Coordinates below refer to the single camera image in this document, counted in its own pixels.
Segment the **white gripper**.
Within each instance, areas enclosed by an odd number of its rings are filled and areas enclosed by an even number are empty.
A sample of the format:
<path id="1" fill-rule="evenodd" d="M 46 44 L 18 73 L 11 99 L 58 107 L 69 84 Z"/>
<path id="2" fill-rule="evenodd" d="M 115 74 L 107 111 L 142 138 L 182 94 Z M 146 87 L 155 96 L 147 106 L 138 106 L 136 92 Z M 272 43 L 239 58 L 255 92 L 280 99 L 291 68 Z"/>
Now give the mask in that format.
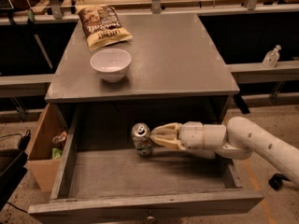
<path id="1" fill-rule="evenodd" d="M 168 123 L 154 128 L 150 139 L 153 143 L 175 150 L 216 150 L 226 140 L 226 127 L 221 124 L 202 124 L 187 122 L 181 127 L 180 123 Z M 177 135 L 177 138 L 166 139 L 154 135 Z"/>

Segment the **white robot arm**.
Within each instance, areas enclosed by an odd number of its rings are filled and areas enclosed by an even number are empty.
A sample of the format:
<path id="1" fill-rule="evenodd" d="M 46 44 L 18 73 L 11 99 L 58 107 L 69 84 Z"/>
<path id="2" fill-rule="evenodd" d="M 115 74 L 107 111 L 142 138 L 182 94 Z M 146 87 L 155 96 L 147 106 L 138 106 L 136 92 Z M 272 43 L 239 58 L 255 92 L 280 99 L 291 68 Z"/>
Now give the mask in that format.
<path id="1" fill-rule="evenodd" d="M 200 150 L 213 151 L 234 160 L 248 159 L 255 152 L 299 186 L 299 149 L 243 117 L 233 117 L 226 125 L 193 121 L 169 123 L 153 129 L 150 139 L 170 149 L 192 154 Z"/>

